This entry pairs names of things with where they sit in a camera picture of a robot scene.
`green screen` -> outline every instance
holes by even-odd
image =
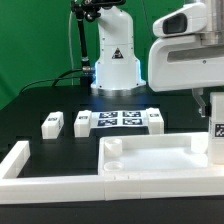
[[[144,4],[141,0],[127,0],[121,8],[133,17],[135,54],[141,60],[142,78],[147,79],[148,52],[156,39],[152,24],[182,7],[183,0],[144,0]],[[0,0],[0,109],[27,83],[56,78],[71,69],[69,15],[70,0]],[[97,22],[85,23],[85,29],[88,53],[94,65],[99,57]],[[80,44],[75,19],[72,40],[75,66],[79,68]],[[70,85],[71,81],[60,84]]]

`warning label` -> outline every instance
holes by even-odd
[[[123,58],[124,58],[124,57],[123,57],[123,55],[122,55],[120,49],[117,48],[117,50],[115,51],[115,53],[114,53],[112,59],[123,59]]]

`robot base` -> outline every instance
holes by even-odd
[[[119,97],[119,96],[131,96],[137,93],[142,93],[146,90],[145,82],[137,86],[136,88],[132,89],[120,89],[120,90],[112,90],[112,89],[99,89],[96,88],[96,85],[93,83],[91,85],[91,92],[93,95],[99,95],[99,96],[113,96],[113,97]]]

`black cable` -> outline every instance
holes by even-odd
[[[61,75],[60,75],[60,76],[53,82],[52,86],[55,87],[55,86],[57,85],[57,83],[60,81],[60,80],[59,80],[60,78],[63,78],[63,77],[65,77],[65,76],[67,76],[67,75],[70,75],[70,74],[72,74],[72,73],[75,73],[75,72],[81,72],[81,71],[82,71],[82,69],[80,68],[80,69],[70,70],[70,71],[67,71],[67,72],[61,74]]]
[[[36,82],[31,82],[27,85],[25,85],[19,92],[19,94],[22,94],[24,92],[24,90],[29,87],[29,86],[32,86],[32,85],[35,85],[35,84],[39,84],[39,83],[43,83],[43,82],[54,82],[55,80],[67,80],[67,79],[79,79],[80,77],[69,77],[69,78],[57,78],[57,79],[45,79],[45,80],[39,80],[39,81],[36,81]]]
[[[142,7],[143,7],[143,12],[144,12],[144,17],[145,17],[145,21],[146,21],[147,29],[148,29],[149,35],[151,36],[152,33],[151,33],[150,25],[149,25],[149,17],[148,17],[148,14],[147,14],[147,12],[146,12],[145,1],[142,0],[141,2],[142,2]]]

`black table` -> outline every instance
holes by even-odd
[[[205,92],[209,101],[211,89]],[[104,136],[148,134],[147,128],[91,130],[75,138],[79,111],[159,108],[165,133],[207,131],[191,91],[144,93],[122,98],[93,96],[86,87],[42,87],[25,91],[0,112],[0,161],[19,140],[29,140],[31,157],[18,178],[97,174],[98,144]],[[50,112],[64,113],[57,140],[42,140],[40,126]],[[0,223],[223,223],[224,197],[0,205]]]

